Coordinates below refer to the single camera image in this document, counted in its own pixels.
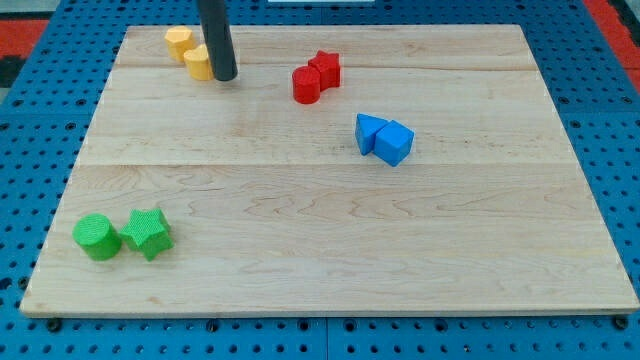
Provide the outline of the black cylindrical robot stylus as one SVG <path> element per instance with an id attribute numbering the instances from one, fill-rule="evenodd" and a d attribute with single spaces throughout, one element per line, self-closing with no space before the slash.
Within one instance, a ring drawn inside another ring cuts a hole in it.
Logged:
<path id="1" fill-rule="evenodd" d="M 216 80 L 231 81 L 238 69 L 224 0 L 197 0 L 200 24 Z"/>

